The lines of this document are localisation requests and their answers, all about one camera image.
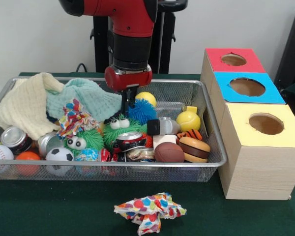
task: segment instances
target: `blue spiky ball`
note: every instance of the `blue spiky ball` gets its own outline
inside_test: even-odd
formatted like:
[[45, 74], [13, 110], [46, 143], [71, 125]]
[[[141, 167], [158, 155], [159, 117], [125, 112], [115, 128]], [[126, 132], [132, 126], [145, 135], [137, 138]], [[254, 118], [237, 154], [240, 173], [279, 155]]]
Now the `blue spiky ball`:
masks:
[[134, 108], [128, 109], [129, 118], [137, 120], [141, 125], [150, 119], [157, 119], [157, 113], [152, 104], [145, 99], [136, 99]]

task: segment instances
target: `yellow ball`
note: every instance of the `yellow ball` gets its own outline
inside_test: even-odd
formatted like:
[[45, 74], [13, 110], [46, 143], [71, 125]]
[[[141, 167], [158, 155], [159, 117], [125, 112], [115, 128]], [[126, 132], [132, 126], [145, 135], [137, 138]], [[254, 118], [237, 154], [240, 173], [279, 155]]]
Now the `yellow ball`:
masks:
[[154, 107], [156, 107], [156, 99], [150, 92], [140, 92], [136, 99], [144, 99], [147, 100], [150, 104], [152, 104]]
[[181, 131], [186, 132], [190, 129], [200, 129], [200, 117], [193, 112], [182, 112], [176, 119], [176, 122], [180, 125]]

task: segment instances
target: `red box lid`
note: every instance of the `red box lid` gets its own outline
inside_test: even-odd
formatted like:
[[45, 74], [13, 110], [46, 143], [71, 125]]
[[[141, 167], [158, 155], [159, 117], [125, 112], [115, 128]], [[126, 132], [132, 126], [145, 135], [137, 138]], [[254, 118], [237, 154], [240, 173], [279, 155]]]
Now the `red box lid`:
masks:
[[206, 53], [214, 72], [266, 72], [252, 49], [207, 48]]

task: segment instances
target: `cream blanket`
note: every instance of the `cream blanket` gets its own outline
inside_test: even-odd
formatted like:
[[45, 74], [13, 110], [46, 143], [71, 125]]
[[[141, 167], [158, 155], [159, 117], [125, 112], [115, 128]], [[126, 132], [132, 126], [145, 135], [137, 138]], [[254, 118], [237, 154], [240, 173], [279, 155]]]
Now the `cream blanket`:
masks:
[[59, 126], [47, 119], [46, 90], [61, 92], [63, 86], [49, 73], [18, 79], [0, 103], [0, 126], [3, 129], [16, 126], [33, 140], [58, 130]]

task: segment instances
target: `stacked boxes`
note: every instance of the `stacked boxes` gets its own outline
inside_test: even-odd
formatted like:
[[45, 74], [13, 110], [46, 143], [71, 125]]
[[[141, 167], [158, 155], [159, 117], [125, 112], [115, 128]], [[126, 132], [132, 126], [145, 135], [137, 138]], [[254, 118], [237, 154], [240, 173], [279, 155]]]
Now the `stacked boxes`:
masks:
[[227, 163], [227, 199], [287, 200], [295, 186], [295, 116], [250, 49], [206, 49], [210, 95]]

